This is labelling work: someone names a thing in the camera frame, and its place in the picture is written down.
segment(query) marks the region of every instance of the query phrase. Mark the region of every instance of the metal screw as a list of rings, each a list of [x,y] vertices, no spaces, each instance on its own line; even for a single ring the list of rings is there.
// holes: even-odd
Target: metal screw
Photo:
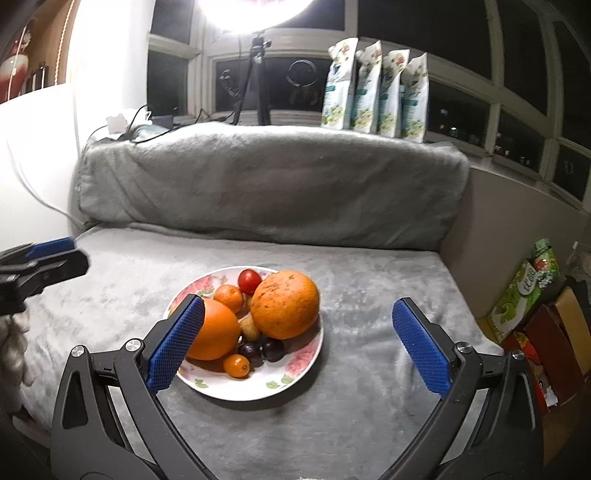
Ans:
[[[525,353],[523,353],[521,350],[513,350],[511,352],[511,355],[513,356],[513,358],[515,360],[524,360],[525,359]]]
[[[82,345],[77,345],[72,349],[72,356],[80,356],[84,353],[84,347]]]
[[[140,342],[137,338],[134,338],[133,340],[130,340],[129,342],[127,342],[125,344],[125,349],[128,352],[135,352],[141,346],[142,346],[142,342]]]
[[[460,353],[472,353],[474,350],[468,342],[458,342],[456,348]]]

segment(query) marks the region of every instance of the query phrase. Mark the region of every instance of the pink flower pattern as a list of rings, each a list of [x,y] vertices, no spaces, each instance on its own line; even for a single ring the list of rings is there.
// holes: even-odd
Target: pink flower pattern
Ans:
[[[168,309],[168,314],[170,315],[172,312],[174,312],[174,309],[178,307],[184,300],[184,298],[190,293],[194,293],[196,295],[208,295],[210,293],[213,293],[212,276],[207,275],[203,278],[198,278],[188,287],[186,287],[181,293],[179,293],[170,305],[170,308]]]
[[[304,348],[297,350],[294,354],[295,357],[285,366],[285,371],[292,377],[300,375],[312,362],[318,348],[318,339],[314,339]]]

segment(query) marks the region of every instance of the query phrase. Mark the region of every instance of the dark plum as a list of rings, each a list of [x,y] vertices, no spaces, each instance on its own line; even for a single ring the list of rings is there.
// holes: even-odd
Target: dark plum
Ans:
[[[261,345],[262,354],[270,362],[278,362],[285,355],[285,347],[281,340],[265,338]]]
[[[256,342],[244,342],[238,347],[238,354],[248,358],[253,367],[260,367],[263,362],[261,350]]]

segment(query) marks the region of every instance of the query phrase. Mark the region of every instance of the gray cushion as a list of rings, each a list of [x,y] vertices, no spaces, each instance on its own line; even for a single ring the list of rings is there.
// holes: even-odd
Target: gray cushion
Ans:
[[[469,171],[451,144],[308,127],[197,124],[88,146],[82,212],[212,237],[436,250]]]
[[[172,296],[196,277],[253,264],[299,270],[317,283],[325,343],[317,366],[293,388],[263,401],[226,403],[175,379],[158,395],[189,445],[222,480],[375,479],[384,473],[439,399],[426,389],[392,328],[392,304],[400,297],[412,297],[453,340],[499,352],[482,336],[433,252],[197,239],[130,228],[95,228],[78,244],[90,255],[88,274],[28,301],[27,361],[38,377],[22,393],[27,410],[47,428],[71,348],[118,349],[143,337]],[[120,395],[115,402],[132,432]],[[481,404],[479,399],[475,406]],[[147,456],[137,433],[131,442]]]

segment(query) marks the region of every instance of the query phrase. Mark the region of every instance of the plate rim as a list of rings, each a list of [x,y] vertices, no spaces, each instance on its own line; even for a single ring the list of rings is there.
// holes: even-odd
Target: plate rim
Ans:
[[[211,270],[210,272],[204,273],[203,275],[199,275],[198,277],[195,277],[193,280],[191,280],[191,282],[189,282],[189,285],[190,285],[191,283],[194,283],[194,282],[196,282],[196,281],[197,281],[197,280],[199,280],[200,278],[207,277],[208,275],[213,275],[213,274],[215,274],[215,273],[218,273],[218,272],[220,272],[220,271],[222,271],[222,270],[229,270],[229,269],[231,269],[231,268],[241,268],[241,269],[243,269],[243,270],[245,270],[245,269],[247,269],[247,268],[251,268],[251,269],[253,269],[253,270],[255,270],[255,269],[259,268],[259,269],[261,269],[261,270],[267,270],[267,271],[269,271],[269,272],[272,272],[272,273],[277,273],[277,272],[279,272],[279,270],[275,270],[274,268],[270,268],[270,267],[262,267],[262,266],[260,266],[260,265],[233,265],[233,266],[230,266],[230,267],[222,267],[222,268],[217,268],[217,269],[215,269],[215,270]],[[166,318],[168,318],[168,317],[167,317],[168,309],[170,308],[170,306],[172,305],[172,303],[175,301],[175,299],[177,298],[177,296],[178,296],[178,295],[179,295],[179,294],[180,294],[180,293],[181,293],[181,292],[182,292],[182,291],[183,291],[185,288],[187,288],[187,286],[188,286],[188,285],[185,285],[183,288],[181,288],[181,289],[180,289],[180,290],[179,290],[179,291],[178,291],[178,292],[177,292],[177,293],[174,295],[174,297],[173,297],[173,298],[172,298],[172,299],[171,299],[171,300],[168,302],[168,305],[166,305],[166,308],[165,308],[165,310],[164,310],[163,319],[166,319]],[[268,391],[268,392],[265,392],[265,393],[268,393],[268,394],[266,394],[266,395],[262,395],[262,396],[260,396],[260,397],[257,397],[257,398],[250,398],[250,399],[248,399],[248,400],[237,400],[237,399],[231,399],[231,398],[224,398],[224,397],[220,397],[220,396],[217,396],[217,395],[214,395],[214,394],[212,394],[211,392],[204,392],[204,391],[203,391],[203,389],[195,387],[195,385],[193,385],[193,383],[192,383],[192,382],[190,382],[189,380],[185,379],[185,378],[184,378],[184,377],[183,377],[183,376],[182,376],[182,375],[179,373],[179,371],[178,371],[178,370],[177,370],[177,372],[176,372],[176,376],[177,376],[179,379],[181,379],[183,383],[185,383],[186,385],[188,385],[188,386],[189,386],[189,387],[190,387],[192,390],[195,390],[196,392],[198,392],[198,393],[201,393],[201,394],[203,394],[203,395],[205,395],[205,396],[207,396],[207,397],[210,397],[210,398],[216,398],[216,399],[218,399],[218,400],[223,400],[223,401],[233,401],[233,402],[247,402],[247,401],[256,401],[256,400],[262,400],[263,398],[269,398],[269,397],[272,397],[273,395],[277,395],[277,394],[279,394],[279,393],[281,393],[281,392],[284,392],[285,390],[288,390],[288,389],[289,389],[289,388],[291,388],[293,385],[295,385],[296,383],[298,383],[298,382],[299,382],[299,381],[300,381],[300,380],[301,380],[301,379],[302,379],[302,378],[303,378],[303,377],[306,375],[306,373],[308,373],[308,371],[309,371],[309,370],[312,368],[312,366],[313,366],[313,365],[316,363],[316,360],[318,359],[318,357],[319,357],[319,355],[320,355],[320,350],[322,350],[322,344],[324,343],[324,324],[323,324],[323,321],[322,321],[322,312],[321,312],[321,310],[320,310],[320,309],[319,309],[319,311],[318,311],[318,320],[319,320],[319,323],[320,323],[320,336],[319,336],[319,341],[318,341],[318,348],[316,349],[316,352],[314,353],[314,356],[312,357],[312,360],[310,361],[310,363],[308,364],[308,366],[305,368],[305,370],[304,370],[304,371],[303,371],[303,372],[302,372],[300,375],[298,375],[297,377],[295,377],[295,378],[294,378],[293,382],[291,382],[290,384],[286,385],[286,387],[285,387],[285,388],[282,388],[282,389],[280,389],[280,390],[277,390],[277,391],[276,391],[276,390],[271,390],[271,389],[269,389],[269,391]]]

